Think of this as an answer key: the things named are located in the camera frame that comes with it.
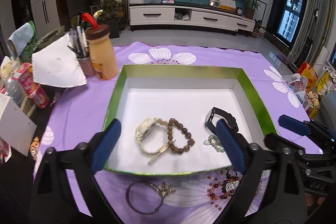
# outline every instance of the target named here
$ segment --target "black watch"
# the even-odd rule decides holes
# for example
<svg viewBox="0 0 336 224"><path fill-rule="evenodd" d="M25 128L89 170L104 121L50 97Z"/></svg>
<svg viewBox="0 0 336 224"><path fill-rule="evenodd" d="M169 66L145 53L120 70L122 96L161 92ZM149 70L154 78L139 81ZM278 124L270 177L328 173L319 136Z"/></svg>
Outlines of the black watch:
<svg viewBox="0 0 336 224"><path fill-rule="evenodd" d="M216 127L212 123L212 119L213 119L213 116L215 114L219 115L219 116L222 116L225 119L227 125L230 127L230 129L233 132L235 132L235 133L238 132L239 129L238 129L238 125L237 125L237 122L236 122L236 118L233 117L231 115L231 113L227 113L226 111L224 111L222 109L219 109L217 107L213 107L205 118L205 127L208 128L214 135L216 135Z"/></svg>

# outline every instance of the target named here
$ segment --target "curtain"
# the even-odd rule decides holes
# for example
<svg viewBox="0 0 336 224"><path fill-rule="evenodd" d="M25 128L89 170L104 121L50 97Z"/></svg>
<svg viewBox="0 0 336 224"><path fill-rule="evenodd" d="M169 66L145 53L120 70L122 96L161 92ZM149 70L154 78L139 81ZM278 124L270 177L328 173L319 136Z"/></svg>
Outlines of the curtain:
<svg viewBox="0 0 336 224"><path fill-rule="evenodd" d="M307 0L305 13L301 23L300 30L288 55L290 62L295 62L300 56L302 49L306 43L307 37L314 39L308 61L314 61L320 52L321 44L325 36L325 30L327 23L329 22L329 15L331 7L331 0ZM316 21L316 27L314 29L314 10L319 9L319 17Z"/></svg>

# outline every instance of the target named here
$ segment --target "white tv cabinet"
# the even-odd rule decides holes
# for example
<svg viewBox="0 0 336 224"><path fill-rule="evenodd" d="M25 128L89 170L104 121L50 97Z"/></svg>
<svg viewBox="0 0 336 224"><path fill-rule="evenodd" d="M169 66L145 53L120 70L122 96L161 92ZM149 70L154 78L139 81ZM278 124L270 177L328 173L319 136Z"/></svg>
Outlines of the white tv cabinet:
<svg viewBox="0 0 336 224"><path fill-rule="evenodd" d="M175 12L189 15L188 20L177 20ZM232 31L253 32L255 22L219 8L194 3L131 4L129 5L131 30L170 27L179 29L202 29L203 27Z"/></svg>

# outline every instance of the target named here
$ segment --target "tablecloth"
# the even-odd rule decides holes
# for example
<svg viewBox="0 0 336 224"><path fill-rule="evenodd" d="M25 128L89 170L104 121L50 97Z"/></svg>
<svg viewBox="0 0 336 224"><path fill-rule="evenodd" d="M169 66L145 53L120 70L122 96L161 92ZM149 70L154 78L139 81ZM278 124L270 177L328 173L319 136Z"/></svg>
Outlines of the tablecloth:
<svg viewBox="0 0 336 224"><path fill-rule="evenodd" d="M278 118L282 114L301 121L308 120L308 116L280 73L260 53L192 46L150 47L142 42L133 42L127 47L115 47L114 50L120 68L123 64L134 63L243 68L268 109L278 134L305 147L307 153L320 153L320 149L308 138L301 137L278 125ZM34 173L47 147L53 146L59 151L73 149L80 142L88 142L95 133L102 130L116 80L117 77L109 81L100 81L92 77L88 79L87 85L64 92L50 116L41 140ZM225 208L230 198L218 198L220 187L216 188L215 198L210 197L209 189L213 184L226 180L226 172L227 170L218 170L189 176L144 178L102 170L95 175L95 179L124 223L211 224ZM248 214L258 209L268 176L269 172L264 171ZM68 178L79 210L90 214L72 171L68 171ZM144 179L155 185L165 182L176 190L174 194L164 199L159 212L153 215L138 214L126 203L125 191L128 185ZM153 203L153 208L155 208L155 200L151 200L149 194L146 195L146 192L138 193L134 197L135 201L148 199L148 204Z"/></svg>

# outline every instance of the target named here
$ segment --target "gray floor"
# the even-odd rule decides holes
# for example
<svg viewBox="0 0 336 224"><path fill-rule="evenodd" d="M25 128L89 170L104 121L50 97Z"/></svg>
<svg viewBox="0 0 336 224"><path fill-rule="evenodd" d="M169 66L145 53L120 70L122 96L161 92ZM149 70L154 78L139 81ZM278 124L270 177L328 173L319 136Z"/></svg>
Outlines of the gray floor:
<svg viewBox="0 0 336 224"><path fill-rule="evenodd" d="M189 30L124 30L119 38L111 39L113 46L127 46L134 41L141 41L150 46L203 46L232 48L261 53L283 76L292 72L277 57L281 52L263 37L245 37L230 34L189 31Z"/></svg>

